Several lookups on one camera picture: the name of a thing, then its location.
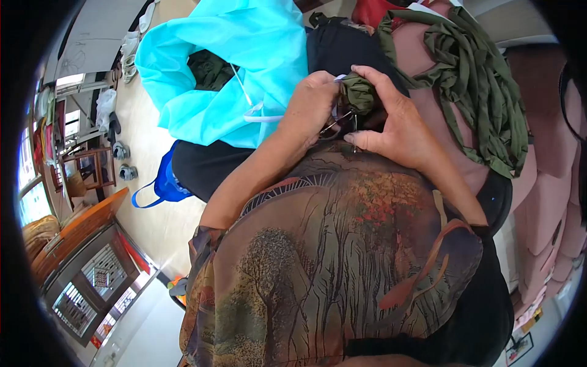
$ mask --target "tree print fabric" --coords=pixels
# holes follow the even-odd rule
[[[426,338],[451,317],[481,242],[418,172],[352,151],[315,147],[228,231],[196,230],[192,365],[335,365],[351,339]]]

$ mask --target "light blue bag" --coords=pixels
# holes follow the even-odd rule
[[[187,59],[202,49],[240,66],[238,76],[258,110],[234,77],[219,92],[194,90]],[[308,75],[302,13],[292,0],[201,0],[188,18],[148,31],[134,63],[161,113],[158,125],[171,136],[257,148],[277,122],[247,122],[244,114],[253,112],[249,121],[283,115],[294,87]]]

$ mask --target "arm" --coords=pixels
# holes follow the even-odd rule
[[[318,139],[338,92],[334,76],[315,72],[296,87],[277,130],[216,189],[200,225],[228,229],[254,195],[290,171]]]
[[[278,129],[220,184],[202,213],[200,225],[228,229],[247,201],[277,182],[306,151],[303,142],[288,139]]]
[[[414,103],[397,91],[387,75],[368,66],[353,66],[352,69],[373,84],[387,111],[387,120],[383,133],[362,131],[346,135],[345,140],[418,170],[469,224],[487,225],[477,198],[420,117]]]

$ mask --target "green fabric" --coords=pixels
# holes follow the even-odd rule
[[[391,33],[394,17],[431,26],[424,33],[424,44],[437,62],[435,67],[414,77],[397,68]],[[377,29],[381,48],[409,89],[439,88],[446,122],[467,157],[509,179],[519,177],[528,153],[519,87],[495,43],[462,7],[453,7],[448,18],[454,24],[424,12],[388,11]],[[478,149],[464,146],[450,102],[474,132]]]
[[[196,90],[217,92],[234,76],[230,64],[208,50],[192,53],[187,65],[194,75]]]
[[[375,88],[365,78],[351,72],[340,82],[339,105],[349,106],[358,115],[366,115],[373,109]]]

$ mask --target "tiled floor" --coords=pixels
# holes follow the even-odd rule
[[[350,16],[355,3],[356,0],[333,0],[314,11],[321,11],[327,16]],[[151,27],[169,19],[185,17],[194,7],[193,0],[161,0],[155,8]],[[311,13],[304,14],[306,25],[309,25]],[[167,153],[174,139],[166,129],[157,127],[159,112],[143,89],[139,75],[128,85],[120,82],[117,91],[116,114],[122,126],[118,139],[130,146],[131,158],[126,163],[137,167],[139,178],[128,182],[119,180],[115,190],[126,185],[134,193],[155,178],[161,157]],[[139,204],[147,204],[155,198],[153,189],[148,188],[137,199]],[[179,203],[161,203],[149,209],[134,208],[129,198],[121,206],[117,218],[132,239],[172,278],[184,276],[190,270],[187,242],[203,209],[204,203],[195,197]],[[502,273],[510,289],[517,284],[513,228],[513,218],[508,218],[495,236]]]

